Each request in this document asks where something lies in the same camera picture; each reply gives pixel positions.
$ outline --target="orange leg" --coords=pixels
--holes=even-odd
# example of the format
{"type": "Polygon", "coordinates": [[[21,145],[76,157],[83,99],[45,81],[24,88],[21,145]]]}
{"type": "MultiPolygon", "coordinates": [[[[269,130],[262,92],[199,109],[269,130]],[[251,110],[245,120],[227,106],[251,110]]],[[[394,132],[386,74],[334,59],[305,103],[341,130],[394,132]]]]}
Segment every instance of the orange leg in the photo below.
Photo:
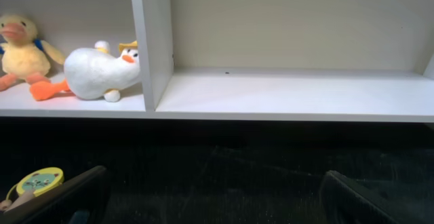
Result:
{"type": "Polygon", "coordinates": [[[38,101],[52,98],[54,95],[62,91],[70,91],[66,80],[55,84],[46,81],[40,81],[30,86],[30,93],[32,94],[33,98],[38,101]]]}
{"type": "Polygon", "coordinates": [[[0,91],[4,91],[8,89],[14,82],[18,79],[18,77],[14,74],[7,74],[0,78],[0,91]]]}
{"type": "Polygon", "coordinates": [[[38,81],[50,82],[50,80],[48,78],[46,78],[45,76],[43,76],[39,72],[33,73],[32,75],[29,75],[28,77],[26,77],[26,82],[29,84],[34,84],[34,83],[37,83],[38,81]]]}

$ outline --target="white plush body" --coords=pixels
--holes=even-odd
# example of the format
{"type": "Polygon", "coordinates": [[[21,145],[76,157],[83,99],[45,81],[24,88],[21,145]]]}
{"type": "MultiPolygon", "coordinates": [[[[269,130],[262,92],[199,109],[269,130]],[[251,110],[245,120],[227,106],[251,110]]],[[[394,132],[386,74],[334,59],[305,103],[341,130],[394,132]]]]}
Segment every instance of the white plush body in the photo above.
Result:
{"type": "Polygon", "coordinates": [[[110,90],[123,90],[140,81],[138,62],[130,63],[91,48],[79,48],[66,58],[64,73],[71,91],[96,99],[110,90]]]}

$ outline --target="white plush duck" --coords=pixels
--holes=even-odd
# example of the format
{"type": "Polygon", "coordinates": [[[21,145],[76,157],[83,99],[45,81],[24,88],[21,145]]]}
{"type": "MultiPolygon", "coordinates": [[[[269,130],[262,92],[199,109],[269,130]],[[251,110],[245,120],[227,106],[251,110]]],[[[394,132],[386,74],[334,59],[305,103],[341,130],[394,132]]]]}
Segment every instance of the white plush duck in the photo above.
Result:
{"type": "Polygon", "coordinates": [[[99,41],[95,49],[79,48],[65,60],[65,80],[61,83],[40,81],[31,86],[35,100],[46,100],[63,91],[72,91],[77,97],[91,100],[104,97],[117,102],[120,91],[140,81],[137,41],[119,44],[121,56],[109,54],[109,44],[99,41]]]}

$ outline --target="stuffed duck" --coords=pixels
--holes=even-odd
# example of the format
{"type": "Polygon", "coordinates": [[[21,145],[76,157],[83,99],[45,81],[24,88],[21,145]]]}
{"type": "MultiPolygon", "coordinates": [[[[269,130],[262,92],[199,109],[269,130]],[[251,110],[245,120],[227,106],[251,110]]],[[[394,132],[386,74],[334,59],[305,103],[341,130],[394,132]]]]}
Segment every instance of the stuffed duck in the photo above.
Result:
{"type": "Polygon", "coordinates": [[[0,44],[3,71],[0,77],[0,91],[8,89],[17,79],[32,84],[38,81],[49,82],[45,77],[50,63],[44,52],[59,64],[65,61],[62,53],[48,42],[37,38],[35,23],[21,16],[0,18],[0,33],[7,43],[0,44]]]}
{"type": "Polygon", "coordinates": [[[65,80],[61,83],[40,81],[31,86],[35,100],[46,100],[59,92],[71,91],[85,99],[104,97],[117,102],[120,91],[140,81],[140,65],[137,41],[119,44],[121,56],[109,54],[109,44],[99,41],[95,49],[79,48],[66,58],[65,80]]]}

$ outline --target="toy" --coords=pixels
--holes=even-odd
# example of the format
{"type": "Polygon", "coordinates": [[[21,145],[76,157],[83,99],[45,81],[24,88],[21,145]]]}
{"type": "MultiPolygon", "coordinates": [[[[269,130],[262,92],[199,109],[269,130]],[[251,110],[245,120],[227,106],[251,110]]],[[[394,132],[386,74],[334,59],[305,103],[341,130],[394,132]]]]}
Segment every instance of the toy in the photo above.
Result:
{"type": "Polygon", "coordinates": [[[0,203],[0,210],[11,210],[31,199],[37,197],[63,183],[63,171],[56,167],[44,168],[28,174],[18,184],[14,185],[6,200],[0,203]],[[10,200],[10,195],[13,190],[16,190],[18,199],[14,203],[10,200]]]}
{"type": "Polygon", "coordinates": [[[95,49],[79,48],[66,58],[65,80],[61,83],[40,81],[30,88],[35,100],[46,100],[69,90],[85,99],[104,97],[108,102],[121,98],[119,91],[140,81],[137,41],[119,44],[121,56],[109,54],[109,44],[99,41],[95,49]]]}
{"type": "Polygon", "coordinates": [[[17,79],[23,79],[29,84],[50,82],[45,77],[50,62],[44,52],[59,64],[65,61],[59,50],[37,38],[36,25],[29,19],[21,16],[1,17],[0,33],[7,41],[0,44],[3,71],[7,73],[0,78],[0,91],[8,89],[17,79]]]}

